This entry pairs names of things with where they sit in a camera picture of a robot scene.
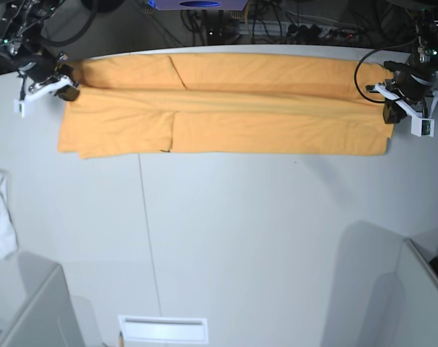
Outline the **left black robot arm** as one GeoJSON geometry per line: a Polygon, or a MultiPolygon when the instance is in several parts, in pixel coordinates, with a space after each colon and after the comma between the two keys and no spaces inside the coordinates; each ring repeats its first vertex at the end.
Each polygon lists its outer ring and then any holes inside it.
{"type": "Polygon", "coordinates": [[[418,121],[426,136],[431,134],[431,117],[438,102],[438,1],[391,1],[411,17],[413,34],[404,43],[391,48],[411,48],[407,62],[385,61],[383,67],[393,77],[375,85],[360,87],[358,72],[361,65],[379,49],[368,52],[357,63],[353,73],[359,95],[370,103],[383,105],[383,120],[397,124],[409,116],[418,121]]]}

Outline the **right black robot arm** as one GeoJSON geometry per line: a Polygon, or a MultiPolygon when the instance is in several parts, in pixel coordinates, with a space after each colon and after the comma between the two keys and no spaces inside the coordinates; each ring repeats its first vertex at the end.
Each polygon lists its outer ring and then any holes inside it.
{"type": "Polygon", "coordinates": [[[55,15],[62,1],[5,1],[0,19],[0,56],[22,79],[19,107],[46,94],[72,102],[80,95],[80,84],[73,79],[73,68],[66,64],[68,56],[54,55],[50,47],[64,47],[79,40],[90,28],[98,13],[98,2],[82,28],[66,40],[51,40],[42,35],[45,23],[55,15]]]}

